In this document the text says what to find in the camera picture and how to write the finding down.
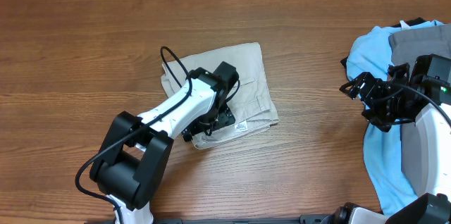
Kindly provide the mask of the beige shorts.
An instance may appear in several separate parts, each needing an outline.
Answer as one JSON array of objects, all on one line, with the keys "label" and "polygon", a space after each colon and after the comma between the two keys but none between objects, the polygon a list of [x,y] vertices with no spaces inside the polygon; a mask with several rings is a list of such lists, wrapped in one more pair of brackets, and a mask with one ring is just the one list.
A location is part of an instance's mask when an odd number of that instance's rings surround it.
[{"label": "beige shorts", "polygon": [[228,102],[235,123],[212,132],[195,135],[194,147],[211,147],[256,135],[267,131],[279,122],[277,110],[268,89],[264,63],[259,43],[246,43],[227,46],[201,54],[186,56],[180,60],[187,70],[201,67],[213,72],[221,62],[229,63],[237,69],[240,87],[233,88]]}]

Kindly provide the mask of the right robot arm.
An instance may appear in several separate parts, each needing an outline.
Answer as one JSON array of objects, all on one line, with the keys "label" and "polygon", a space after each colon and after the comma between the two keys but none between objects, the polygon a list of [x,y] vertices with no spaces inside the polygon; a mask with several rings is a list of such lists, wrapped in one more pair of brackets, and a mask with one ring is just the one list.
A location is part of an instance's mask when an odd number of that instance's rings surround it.
[{"label": "right robot arm", "polygon": [[450,60],[423,55],[388,74],[363,72],[340,91],[364,103],[362,115],[379,130],[402,126],[401,169],[418,197],[391,217],[347,203],[324,223],[450,222]]}]

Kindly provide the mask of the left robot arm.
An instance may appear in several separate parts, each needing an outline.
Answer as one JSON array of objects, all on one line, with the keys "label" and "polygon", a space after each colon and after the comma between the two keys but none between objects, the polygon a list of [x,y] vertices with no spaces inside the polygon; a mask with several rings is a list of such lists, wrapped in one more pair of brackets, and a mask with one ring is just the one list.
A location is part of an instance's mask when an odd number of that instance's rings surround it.
[{"label": "left robot arm", "polygon": [[152,223],[149,203],[166,169],[174,139],[187,142],[233,125],[227,103],[240,85],[237,69],[222,62],[214,72],[187,74],[173,96],[150,111],[118,114],[91,162],[89,177],[113,204],[115,223]]}]

